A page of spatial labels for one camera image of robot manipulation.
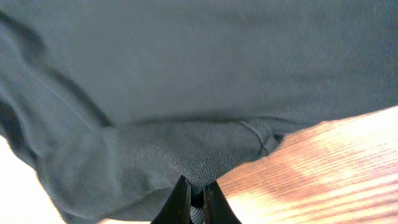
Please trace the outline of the black t-shirt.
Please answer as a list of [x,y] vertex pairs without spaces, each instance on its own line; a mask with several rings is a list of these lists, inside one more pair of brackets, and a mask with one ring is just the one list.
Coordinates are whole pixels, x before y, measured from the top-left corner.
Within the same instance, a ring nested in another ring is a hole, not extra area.
[[396,104],[396,1],[1,1],[1,134],[67,223]]

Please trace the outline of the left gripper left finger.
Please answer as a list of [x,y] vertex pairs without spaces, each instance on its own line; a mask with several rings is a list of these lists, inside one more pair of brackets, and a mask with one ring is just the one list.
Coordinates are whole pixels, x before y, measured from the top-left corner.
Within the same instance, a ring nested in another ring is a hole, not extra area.
[[191,224],[191,185],[181,175],[172,193],[150,224]]

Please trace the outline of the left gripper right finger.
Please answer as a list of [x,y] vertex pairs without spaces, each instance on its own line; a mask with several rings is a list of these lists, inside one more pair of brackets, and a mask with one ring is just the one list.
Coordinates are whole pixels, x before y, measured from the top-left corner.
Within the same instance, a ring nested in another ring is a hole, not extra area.
[[241,224],[217,182],[203,191],[205,224]]

